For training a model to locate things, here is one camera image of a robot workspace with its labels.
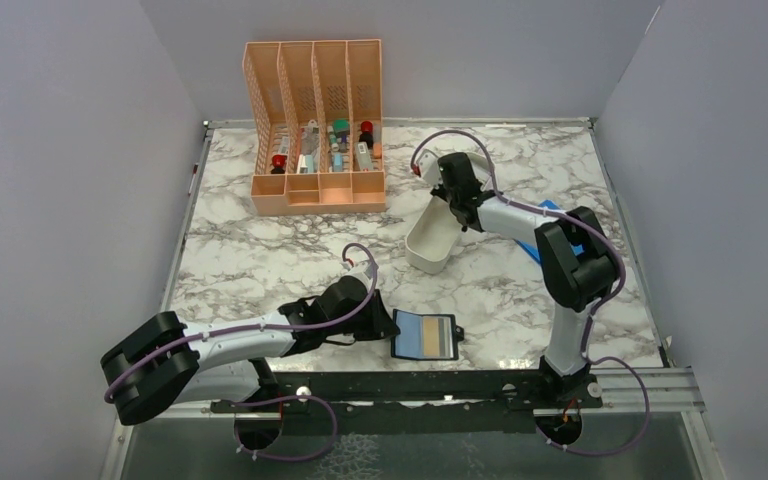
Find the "white oblong plastic tray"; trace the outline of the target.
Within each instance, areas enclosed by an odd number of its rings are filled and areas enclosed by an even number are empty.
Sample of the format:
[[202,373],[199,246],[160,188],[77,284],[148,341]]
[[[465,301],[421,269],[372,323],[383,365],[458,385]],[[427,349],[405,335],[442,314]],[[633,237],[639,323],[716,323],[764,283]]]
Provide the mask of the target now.
[[[471,158],[478,180],[486,188],[489,182],[486,159],[474,152],[467,154]],[[447,203],[431,195],[422,214],[405,237],[407,263],[427,274],[440,273],[448,262],[461,233],[461,225],[450,212]]]

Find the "black leather card holder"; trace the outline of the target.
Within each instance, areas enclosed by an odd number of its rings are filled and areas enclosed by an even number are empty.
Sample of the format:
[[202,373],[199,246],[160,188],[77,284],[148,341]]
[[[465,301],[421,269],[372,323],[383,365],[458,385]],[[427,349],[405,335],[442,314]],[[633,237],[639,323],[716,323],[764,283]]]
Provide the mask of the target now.
[[455,361],[465,330],[452,314],[418,314],[395,309],[400,333],[391,339],[391,357],[415,361]]

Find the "gold VIP card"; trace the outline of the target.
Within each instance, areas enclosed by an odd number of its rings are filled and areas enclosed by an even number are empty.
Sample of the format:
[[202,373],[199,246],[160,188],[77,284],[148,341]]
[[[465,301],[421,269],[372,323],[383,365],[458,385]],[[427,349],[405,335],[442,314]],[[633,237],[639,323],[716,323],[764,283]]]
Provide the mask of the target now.
[[449,353],[448,319],[424,317],[422,320],[422,353],[425,358],[445,358]]

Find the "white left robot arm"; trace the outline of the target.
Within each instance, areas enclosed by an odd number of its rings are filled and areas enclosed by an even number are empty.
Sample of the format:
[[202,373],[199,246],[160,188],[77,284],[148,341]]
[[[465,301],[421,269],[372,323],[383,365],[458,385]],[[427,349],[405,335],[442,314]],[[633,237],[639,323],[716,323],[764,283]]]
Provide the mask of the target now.
[[233,396],[258,411],[273,401],[275,386],[255,362],[307,353],[333,336],[365,342],[399,332],[374,279],[365,274],[344,275],[319,295],[217,327],[165,311],[102,356],[103,398],[124,425],[144,423],[176,403]]

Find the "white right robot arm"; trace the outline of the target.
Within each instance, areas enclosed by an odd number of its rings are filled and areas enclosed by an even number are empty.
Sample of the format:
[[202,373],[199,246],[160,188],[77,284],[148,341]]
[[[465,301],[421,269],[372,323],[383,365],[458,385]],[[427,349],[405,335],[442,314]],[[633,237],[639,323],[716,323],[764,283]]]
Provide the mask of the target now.
[[502,199],[483,187],[472,160],[464,152],[435,160],[426,168],[431,193],[464,231],[494,233],[537,248],[544,285],[555,302],[537,393],[545,404],[560,407],[586,383],[585,333],[592,309],[624,278],[622,262],[592,209],[541,209]]

